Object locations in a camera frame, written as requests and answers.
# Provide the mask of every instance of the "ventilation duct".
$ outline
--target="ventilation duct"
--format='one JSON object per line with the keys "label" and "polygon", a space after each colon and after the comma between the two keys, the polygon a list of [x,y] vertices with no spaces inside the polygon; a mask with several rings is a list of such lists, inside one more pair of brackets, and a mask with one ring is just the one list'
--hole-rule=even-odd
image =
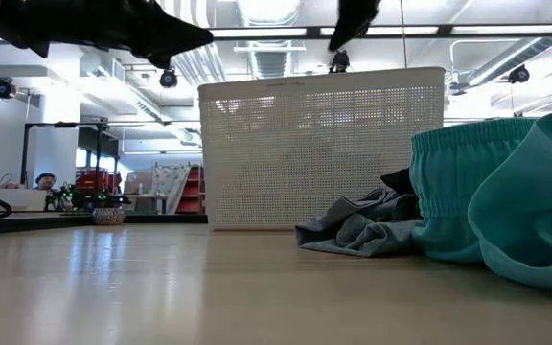
{"label": "ventilation duct", "polygon": [[[299,15],[300,0],[238,0],[244,26],[292,26]],[[291,52],[261,52],[262,47],[291,47],[290,40],[248,42],[257,52],[249,53],[255,78],[280,78],[291,68]]]}
{"label": "ventilation duct", "polygon": [[479,86],[492,81],[550,48],[552,48],[552,37],[522,39],[496,58],[469,74],[468,85]]}

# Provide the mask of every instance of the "ceiling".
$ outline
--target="ceiling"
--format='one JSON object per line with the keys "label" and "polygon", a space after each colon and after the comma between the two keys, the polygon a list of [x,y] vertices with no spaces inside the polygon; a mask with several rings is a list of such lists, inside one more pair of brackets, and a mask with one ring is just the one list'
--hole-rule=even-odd
{"label": "ceiling", "polygon": [[[282,11],[291,3],[299,2],[300,7],[292,26],[333,26],[337,19],[337,0],[240,0],[246,2],[254,15],[269,15]],[[194,21],[204,27],[234,28],[244,25],[235,0],[160,0],[166,12],[176,14],[187,21]],[[185,10],[194,12],[189,16]],[[403,0],[403,17],[399,0],[383,0],[380,13],[373,25],[410,24],[483,24],[483,23],[552,23],[552,1],[546,0]],[[448,71],[466,73],[485,66],[500,53],[519,42],[515,40],[499,42],[458,43],[450,58],[449,39],[363,39],[350,42],[345,48],[351,59],[350,71],[442,66]],[[227,81],[253,79],[253,57],[248,53],[238,53],[236,47],[245,47],[247,42],[217,42],[212,62],[222,66]],[[290,63],[286,66],[288,76],[323,74],[328,70],[332,55],[327,51],[325,40],[293,40],[289,46],[297,51],[288,53]],[[137,111],[127,92],[104,84],[103,80],[88,81],[78,77],[78,60],[92,49],[69,45],[53,45],[47,60],[30,51],[0,45],[0,65],[43,65],[62,78],[74,81],[83,92],[95,97],[87,98],[82,104],[82,114],[87,118],[105,116],[111,119],[151,120]],[[108,54],[97,52],[102,58],[116,58],[126,68],[126,82],[139,91],[149,102],[163,110],[164,120],[198,120],[197,111],[188,111],[196,102],[197,82],[177,71],[179,83],[176,88],[164,89],[158,79],[161,71],[156,70],[145,60],[133,57],[130,53],[112,51]],[[204,59],[198,68],[208,79],[215,79],[214,71]],[[526,61],[532,79],[525,84],[511,86],[500,83],[499,78],[470,89],[466,95],[449,97],[448,117],[482,118],[512,116],[514,110],[542,112],[552,111],[552,48]],[[122,130],[113,128],[112,134],[121,136]],[[126,138],[132,139],[171,139],[175,130],[166,128],[129,128]]]}

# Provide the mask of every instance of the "elastic waistband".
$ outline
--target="elastic waistband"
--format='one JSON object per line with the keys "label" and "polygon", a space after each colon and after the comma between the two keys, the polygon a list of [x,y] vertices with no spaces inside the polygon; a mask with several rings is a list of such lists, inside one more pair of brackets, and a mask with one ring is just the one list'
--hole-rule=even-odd
{"label": "elastic waistband", "polygon": [[446,147],[478,145],[492,141],[523,139],[532,128],[534,119],[509,118],[439,128],[412,137],[415,152]]}

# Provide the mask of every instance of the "wooden floor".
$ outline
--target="wooden floor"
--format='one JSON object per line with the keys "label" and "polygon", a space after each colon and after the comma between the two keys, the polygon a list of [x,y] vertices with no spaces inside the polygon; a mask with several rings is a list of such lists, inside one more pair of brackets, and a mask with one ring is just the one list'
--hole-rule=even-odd
{"label": "wooden floor", "polygon": [[0,344],[552,344],[552,294],[484,268],[205,225],[0,235]]}

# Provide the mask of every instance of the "perforated plastic basket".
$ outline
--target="perforated plastic basket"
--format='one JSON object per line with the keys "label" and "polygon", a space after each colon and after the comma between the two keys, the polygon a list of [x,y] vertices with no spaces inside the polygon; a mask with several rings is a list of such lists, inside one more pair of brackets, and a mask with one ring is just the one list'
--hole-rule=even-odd
{"label": "perforated plastic basket", "polygon": [[289,229],[410,163],[410,137],[441,127],[442,68],[199,88],[213,229]]}

